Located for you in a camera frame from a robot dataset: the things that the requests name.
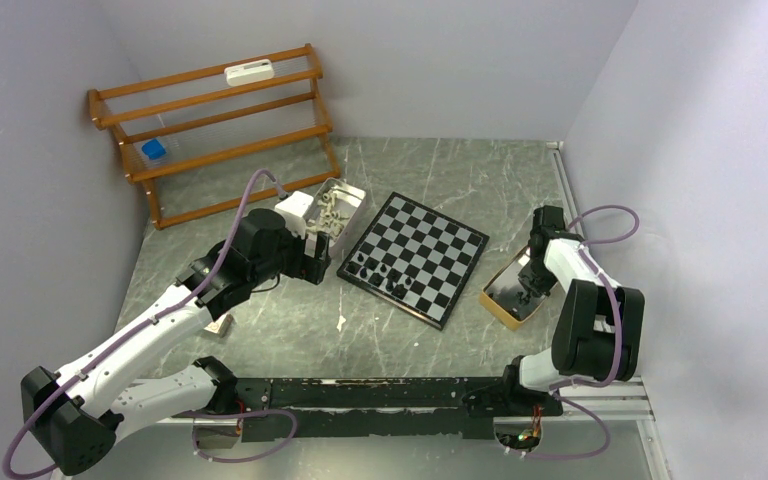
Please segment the black bishop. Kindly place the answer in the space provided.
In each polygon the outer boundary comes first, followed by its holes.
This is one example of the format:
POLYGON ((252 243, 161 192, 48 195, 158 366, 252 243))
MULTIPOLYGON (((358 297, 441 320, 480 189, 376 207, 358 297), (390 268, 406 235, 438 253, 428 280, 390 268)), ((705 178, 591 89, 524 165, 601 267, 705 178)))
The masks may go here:
POLYGON ((378 273, 374 273, 371 275, 369 279, 369 283, 373 286, 379 287, 383 281, 383 276, 381 276, 378 273))

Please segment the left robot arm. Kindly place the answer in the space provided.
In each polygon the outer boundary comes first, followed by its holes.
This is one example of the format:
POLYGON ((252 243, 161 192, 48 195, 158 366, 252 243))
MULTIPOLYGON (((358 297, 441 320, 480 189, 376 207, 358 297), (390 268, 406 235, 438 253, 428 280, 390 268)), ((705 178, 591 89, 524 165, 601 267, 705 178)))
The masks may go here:
POLYGON ((236 220, 228 239, 194 260, 140 316, 77 360, 38 366, 20 382, 24 425, 64 475, 97 464, 118 442, 167 417, 243 412, 236 376, 218 359, 195 360, 170 376, 142 380, 149 363, 248 301, 271 279, 317 285, 330 264, 329 237, 306 235, 257 208, 236 220))

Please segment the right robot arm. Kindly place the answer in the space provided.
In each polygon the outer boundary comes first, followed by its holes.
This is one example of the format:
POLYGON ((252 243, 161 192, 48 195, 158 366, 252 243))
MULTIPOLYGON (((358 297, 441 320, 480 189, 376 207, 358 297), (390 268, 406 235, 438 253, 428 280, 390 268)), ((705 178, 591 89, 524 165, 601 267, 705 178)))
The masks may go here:
POLYGON ((563 292, 564 302, 551 345, 505 370, 499 398, 510 413, 525 413, 538 396, 575 383, 603 387, 635 374, 644 295, 614 280, 589 246, 566 224, 562 208, 534 210, 527 261, 515 284, 500 292, 499 305, 523 322, 553 292, 563 292))

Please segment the pink tin of white pieces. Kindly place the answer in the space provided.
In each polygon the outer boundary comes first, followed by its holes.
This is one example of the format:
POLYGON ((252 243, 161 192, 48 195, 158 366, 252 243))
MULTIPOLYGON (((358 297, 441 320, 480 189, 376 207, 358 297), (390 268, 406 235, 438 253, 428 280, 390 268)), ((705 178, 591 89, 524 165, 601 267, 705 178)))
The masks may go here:
POLYGON ((366 209, 367 196, 366 190, 342 179, 327 179, 304 214, 306 253, 314 253, 317 235, 324 233, 329 238, 329 256, 339 257, 366 209))

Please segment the black chess king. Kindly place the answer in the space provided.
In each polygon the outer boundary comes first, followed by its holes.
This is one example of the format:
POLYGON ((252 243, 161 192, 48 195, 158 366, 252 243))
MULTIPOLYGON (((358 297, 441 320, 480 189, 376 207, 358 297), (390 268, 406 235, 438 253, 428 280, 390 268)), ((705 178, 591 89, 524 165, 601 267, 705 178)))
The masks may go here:
POLYGON ((407 288, 403 284, 398 284, 394 287, 393 296, 398 299, 403 299, 407 293, 407 288))

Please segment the gold tin of black pieces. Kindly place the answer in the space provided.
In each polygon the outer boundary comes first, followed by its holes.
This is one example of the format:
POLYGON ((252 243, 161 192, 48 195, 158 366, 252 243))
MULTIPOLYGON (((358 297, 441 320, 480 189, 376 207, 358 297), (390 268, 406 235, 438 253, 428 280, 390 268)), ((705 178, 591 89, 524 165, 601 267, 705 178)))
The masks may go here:
POLYGON ((529 292, 519 281, 519 273, 530 261, 530 248, 523 247, 482 288, 479 303, 511 331, 522 327, 540 309, 548 294, 529 292))

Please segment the chessboard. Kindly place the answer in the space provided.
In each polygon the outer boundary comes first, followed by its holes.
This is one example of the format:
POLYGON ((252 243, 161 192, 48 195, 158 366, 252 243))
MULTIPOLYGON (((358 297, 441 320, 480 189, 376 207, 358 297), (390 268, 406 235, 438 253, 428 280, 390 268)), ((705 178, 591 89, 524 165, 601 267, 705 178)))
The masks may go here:
POLYGON ((337 268, 336 275, 348 283, 381 298, 400 310, 441 330, 454 310, 479 258, 489 243, 489 236, 403 194, 390 194, 358 242, 337 268), (358 254, 366 256, 358 262, 358 254), (368 258, 378 261, 372 270, 368 258), (366 267, 367 278, 350 274, 350 263, 366 267), (384 263, 387 273, 379 268, 384 263), (388 277, 391 269, 401 273, 397 280, 388 277), (372 274, 383 276, 379 287, 369 283, 372 274), (407 287, 406 276, 413 279, 407 287), (385 290, 388 281, 403 284, 403 299, 385 290))

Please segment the small card box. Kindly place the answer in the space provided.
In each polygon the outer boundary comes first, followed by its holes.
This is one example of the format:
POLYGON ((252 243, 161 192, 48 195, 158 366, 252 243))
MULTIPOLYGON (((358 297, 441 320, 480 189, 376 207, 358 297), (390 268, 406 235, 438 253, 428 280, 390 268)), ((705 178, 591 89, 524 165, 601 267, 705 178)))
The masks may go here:
POLYGON ((206 325, 203 328, 203 331, 207 334, 221 338, 227 334, 233 321, 234 317, 231 314, 225 314, 206 325))

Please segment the wooden shelf rack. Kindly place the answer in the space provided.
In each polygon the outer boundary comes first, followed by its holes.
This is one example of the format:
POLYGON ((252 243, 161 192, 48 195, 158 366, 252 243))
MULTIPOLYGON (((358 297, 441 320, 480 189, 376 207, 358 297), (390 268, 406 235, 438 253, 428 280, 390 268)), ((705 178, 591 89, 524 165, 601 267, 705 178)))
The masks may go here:
POLYGON ((109 132, 125 179, 146 196, 157 230, 237 206, 255 170, 276 174, 285 190, 338 178, 334 124, 321 93, 322 62, 303 46, 251 57, 272 61, 275 77, 230 87, 238 60, 87 92, 89 117, 109 132), (141 145, 157 138, 166 157, 151 162, 141 145))

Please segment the blue cap container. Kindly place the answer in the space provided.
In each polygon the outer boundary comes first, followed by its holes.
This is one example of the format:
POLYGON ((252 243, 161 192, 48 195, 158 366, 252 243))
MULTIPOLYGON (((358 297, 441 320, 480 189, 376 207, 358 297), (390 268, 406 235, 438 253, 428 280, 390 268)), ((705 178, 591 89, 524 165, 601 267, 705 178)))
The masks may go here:
POLYGON ((164 145, 157 139, 151 139, 141 145, 141 152, 147 160, 151 162, 158 162, 163 160, 167 155, 167 150, 164 145))

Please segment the white box on rack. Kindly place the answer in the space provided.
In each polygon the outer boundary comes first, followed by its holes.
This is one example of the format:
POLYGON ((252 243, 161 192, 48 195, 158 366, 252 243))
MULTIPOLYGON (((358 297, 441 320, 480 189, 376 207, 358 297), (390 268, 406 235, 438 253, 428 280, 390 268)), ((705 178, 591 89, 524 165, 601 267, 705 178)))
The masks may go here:
POLYGON ((230 87, 266 81, 275 77, 272 61, 266 58, 226 67, 225 81, 230 87))

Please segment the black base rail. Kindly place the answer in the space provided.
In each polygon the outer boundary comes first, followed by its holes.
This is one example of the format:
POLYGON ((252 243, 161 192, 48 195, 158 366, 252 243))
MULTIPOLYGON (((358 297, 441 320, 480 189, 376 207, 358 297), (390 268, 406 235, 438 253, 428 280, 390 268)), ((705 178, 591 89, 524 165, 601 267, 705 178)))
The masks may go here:
POLYGON ((500 377, 372 379, 240 378, 199 413, 209 419, 250 413, 245 442, 298 438, 458 435, 493 440, 503 418, 558 417, 561 402, 500 377))

